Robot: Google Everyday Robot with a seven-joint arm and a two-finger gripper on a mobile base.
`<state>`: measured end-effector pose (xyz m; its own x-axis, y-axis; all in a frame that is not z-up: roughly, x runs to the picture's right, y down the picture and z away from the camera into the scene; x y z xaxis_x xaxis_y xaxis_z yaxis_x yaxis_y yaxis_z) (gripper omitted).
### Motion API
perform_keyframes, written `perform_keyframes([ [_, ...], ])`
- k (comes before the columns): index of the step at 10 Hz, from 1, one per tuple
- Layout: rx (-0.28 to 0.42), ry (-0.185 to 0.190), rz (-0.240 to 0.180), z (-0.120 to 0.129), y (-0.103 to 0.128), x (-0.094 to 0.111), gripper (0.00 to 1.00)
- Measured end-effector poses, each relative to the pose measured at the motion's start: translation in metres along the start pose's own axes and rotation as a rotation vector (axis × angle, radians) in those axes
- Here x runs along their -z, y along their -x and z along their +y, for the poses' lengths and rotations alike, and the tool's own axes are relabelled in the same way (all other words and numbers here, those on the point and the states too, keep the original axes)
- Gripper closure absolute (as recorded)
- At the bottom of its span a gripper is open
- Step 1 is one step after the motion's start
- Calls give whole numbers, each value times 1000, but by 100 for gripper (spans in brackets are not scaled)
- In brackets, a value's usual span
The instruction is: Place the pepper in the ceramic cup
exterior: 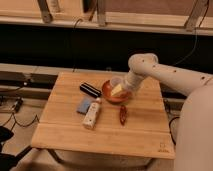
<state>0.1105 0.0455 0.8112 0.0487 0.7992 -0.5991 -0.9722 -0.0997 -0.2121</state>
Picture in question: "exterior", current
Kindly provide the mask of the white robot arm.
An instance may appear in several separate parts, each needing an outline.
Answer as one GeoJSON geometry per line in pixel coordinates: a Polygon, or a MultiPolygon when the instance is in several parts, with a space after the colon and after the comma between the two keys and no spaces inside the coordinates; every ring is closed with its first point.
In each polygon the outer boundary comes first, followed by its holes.
{"type": "Polygon", "coordinates": [[[160,64],[153,53],[134,54],[129,71],[112,91],[136,91],[151,77],[179,94],[173,171],[213,171],[213,74],[160,64]]]}

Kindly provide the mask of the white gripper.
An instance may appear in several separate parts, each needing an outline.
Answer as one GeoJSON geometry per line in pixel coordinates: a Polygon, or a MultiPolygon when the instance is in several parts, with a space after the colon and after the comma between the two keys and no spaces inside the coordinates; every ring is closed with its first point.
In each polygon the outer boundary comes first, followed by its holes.
{"type": "Polygon", "coordinates": [[[131,93],[136,92],[140,88],[140,85],[144,79],[144,75],[139,75],[133,71],[129,71],[124,76],[122,85],[118,84],[111,90],[111,96],[119,96],[123,92],[123,89],[131,93]]]}

